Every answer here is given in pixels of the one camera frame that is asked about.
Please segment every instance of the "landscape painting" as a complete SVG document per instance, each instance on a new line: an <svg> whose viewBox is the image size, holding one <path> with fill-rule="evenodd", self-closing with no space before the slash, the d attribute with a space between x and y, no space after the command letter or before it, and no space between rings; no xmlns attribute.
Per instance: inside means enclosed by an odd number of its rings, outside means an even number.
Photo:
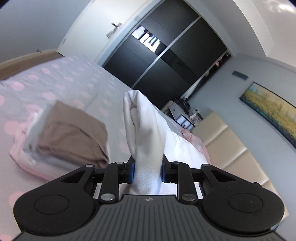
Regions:
<svg viewBox="0 0 296 241"><path fill-rule="evenodd" d="M296 148L296 108L253 82L240 100L268 120Z"/></svg>

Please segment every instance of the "gray wall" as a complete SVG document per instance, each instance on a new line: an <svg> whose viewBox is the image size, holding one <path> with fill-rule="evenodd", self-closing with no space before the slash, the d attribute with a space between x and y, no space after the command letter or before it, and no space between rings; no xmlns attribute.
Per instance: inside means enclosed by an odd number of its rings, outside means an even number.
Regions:
<svg viewBox="0 0 296 241"><path fill-rule="evenodd" d="M90 0L10 0L0 9L0 63L58 48Z"/></svg>
<svg viewBox="0 0 296 241"><path fill-rule="evenodd" d="M233 76L237 70L247 81ZM278 232L296 240L296 149L269 122L239 100L253 82L275 92L296 106L296 73L250 56L238 54L203 86L189 101L202 116L211 110L229 125L265 170L283 198L290 216Z"/></svg>

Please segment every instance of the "polka dot bed sheet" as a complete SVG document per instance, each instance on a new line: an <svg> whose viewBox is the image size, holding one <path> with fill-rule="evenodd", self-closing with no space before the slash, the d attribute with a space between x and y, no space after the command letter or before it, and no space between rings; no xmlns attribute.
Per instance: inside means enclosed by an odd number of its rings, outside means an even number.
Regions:
<svg viewBox="0 0 296 241"><path fill-rule="evenodd" d="M111 162L126 162L131 154L126 141L123 97L130 89L95 62L80 55L49 61L0 82L1 241L10 241L20 233L13 216L15 201L25 192L47 182L22 170L9 156L18 126L45 104L61 100L104 122ZM178 125L160 110L158 112L172 131L182 136Z"/></svg>

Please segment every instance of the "headboard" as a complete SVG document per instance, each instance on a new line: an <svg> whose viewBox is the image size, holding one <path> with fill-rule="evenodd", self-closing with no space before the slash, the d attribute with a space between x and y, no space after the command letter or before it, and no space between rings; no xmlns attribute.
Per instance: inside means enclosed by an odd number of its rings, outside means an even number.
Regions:
<svg viewBox="0 0 296 241"><path fill-rule="evenodd" d="M249 182L257 182L279 196L250 151L215 112L210 113L191 132L205 144L212 165ZM283 219L287 216L289 213L285 206Z"/></svg>

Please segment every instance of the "wooden floor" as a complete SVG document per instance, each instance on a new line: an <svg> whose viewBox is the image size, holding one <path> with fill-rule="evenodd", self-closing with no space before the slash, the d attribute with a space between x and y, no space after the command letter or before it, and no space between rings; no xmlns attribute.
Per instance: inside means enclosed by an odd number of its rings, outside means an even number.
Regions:
<svg viewBox="0 0 296 241"><path fill-rule="evenodd" d="M5 67L0 70L0 80L6 80L9 77L11 77L19 72L22 72L26 69L29 69L33 66L45 63L50 60L61 58L61 57L63 57L63 55L61 55L58 52L54 52L54 53L48 53L48 54L36 56L36 57L30 58L30 59L23 60L18 63L12 64L12 65L9 65L8 67Z"/></svg>

